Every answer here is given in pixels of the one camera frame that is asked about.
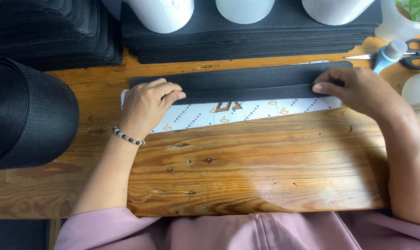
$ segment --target pink shirt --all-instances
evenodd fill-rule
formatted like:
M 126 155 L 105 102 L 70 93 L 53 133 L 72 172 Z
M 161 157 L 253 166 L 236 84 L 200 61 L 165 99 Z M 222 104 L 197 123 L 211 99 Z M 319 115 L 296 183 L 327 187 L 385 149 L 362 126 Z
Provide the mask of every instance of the pink shirt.
M 372 210 L 137 218 L 116 207 L 71 217 L 55 250 L 420 250 L 420 225 Z

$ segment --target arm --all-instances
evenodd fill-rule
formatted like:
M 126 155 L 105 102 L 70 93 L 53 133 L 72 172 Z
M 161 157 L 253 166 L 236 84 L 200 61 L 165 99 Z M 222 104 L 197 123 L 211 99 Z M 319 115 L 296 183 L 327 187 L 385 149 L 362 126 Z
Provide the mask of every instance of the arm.
M 342 80 L 344 87 L 332 80 Z M 389 160 L 389 195 L 396 218 L 420 225 L 420 124 L 407 102 L 380 76 L 364 68 L 331 68 L 313 91 L 340 98 L 373 118 L 384 136 Z
M 135 140 L 143 140 L 172 103 L 185 97 L 181 90 L 163 78 L 135 86 L 125 95 L 119 129 Z M 138 149 L 139 145 L 112 134 L 71 215 L 126 207 L 128 176 Z

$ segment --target hand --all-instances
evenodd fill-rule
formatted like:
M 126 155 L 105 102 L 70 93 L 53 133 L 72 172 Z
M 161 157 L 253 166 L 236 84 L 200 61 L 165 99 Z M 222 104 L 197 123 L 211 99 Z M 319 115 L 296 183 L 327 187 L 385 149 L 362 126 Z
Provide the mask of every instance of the hand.
M 119 130 L 141 141 L 161 122 L 174 101 L 183 98 L 182 88 L 164 78 L 139 84 L 125 94 Z
M 334 84 L 335 80 L 345 82 L 345 86 Z M 313 92 L 335 96 L 374 120 L 413 112 L 389 83 L 367 68 L 329 68 L 314 83 Z

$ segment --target wood grain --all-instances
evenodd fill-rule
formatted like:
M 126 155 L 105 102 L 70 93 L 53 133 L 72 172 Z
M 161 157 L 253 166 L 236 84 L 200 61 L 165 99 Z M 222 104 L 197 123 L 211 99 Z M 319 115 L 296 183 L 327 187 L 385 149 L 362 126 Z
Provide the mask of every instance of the wood grain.
M 41 167 L 0 170 L 0 219 L 68 217 L 121 114 L 120 93 L 134 76 L 290 65 L 376 52 L 368 38 L 347 54 L 54 71 L 79 101 L 74 142 Z M 369 60 L 351 60 L 371 67 Z M 417 74 L 400 64 L 384 77 L 399 93 Z M 375 122 L 340 109 L 152 134 L 129 179 L 128 207 L 138 216 L 315 211 L 389 205 L 384 139 Z

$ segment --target finger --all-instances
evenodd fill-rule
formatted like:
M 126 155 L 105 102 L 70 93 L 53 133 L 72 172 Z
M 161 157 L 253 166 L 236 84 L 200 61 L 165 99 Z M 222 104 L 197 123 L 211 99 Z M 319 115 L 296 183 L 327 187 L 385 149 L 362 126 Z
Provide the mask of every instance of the finger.
M 354 74 L 355 71 L 352 67 L 328 68 L 321 75 L 319 75 L 318 78 L 315 81 L 313 81 L 313 83 L 327 82 L 332 79 L 347 82 L 347 80 Z
M 159 78 L 157 80 L 152 81 L 151 83 L 148 83 L 148 87 L 155 87 L 166 82 L 167 80 L 165 80 L 165 78 Z
M 344 88 L 331 82 L 319 82 L 313 85 L 312 90 L 315 93 L 341 98 Z
M 156 88 L 158 88 L 161 97 L 171 93 L 172 91 L 182 91 L 182 88 L 179 85 L 172 82 L 159 84 L 158 86 L 156 86 Z
M 180 100 L 180 99 L 184 99 L 185 98 L 185 93 L 182 91 L 173 91 L 169 94 L 166 94 L 164 96 L 164 98 L 162 98 L 161 101 L 161 106 L 163 108 L 168 108 L 169 106 L 171 106 L 175 101 Z

